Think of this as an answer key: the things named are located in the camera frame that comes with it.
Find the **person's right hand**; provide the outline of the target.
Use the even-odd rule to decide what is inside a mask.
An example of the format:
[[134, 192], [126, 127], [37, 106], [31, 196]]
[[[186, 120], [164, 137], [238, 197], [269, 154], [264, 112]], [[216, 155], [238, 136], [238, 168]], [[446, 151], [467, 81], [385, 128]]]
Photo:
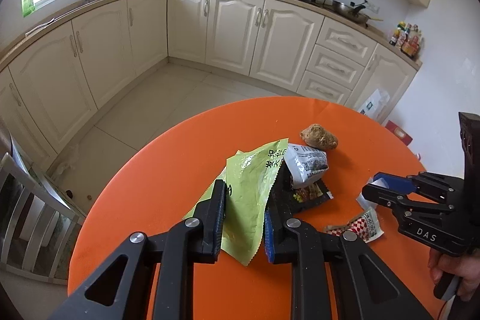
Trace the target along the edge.
[[457, 293], [462, 301], [469, 301], [479, 286], [479, 251], [462, 257], [450, 257], [435, 249], [430, 249], [428, 268], [430, 269], [430, 278], [434, 283], [438, 283], [444, 273], [461, 277], [462, 281]]

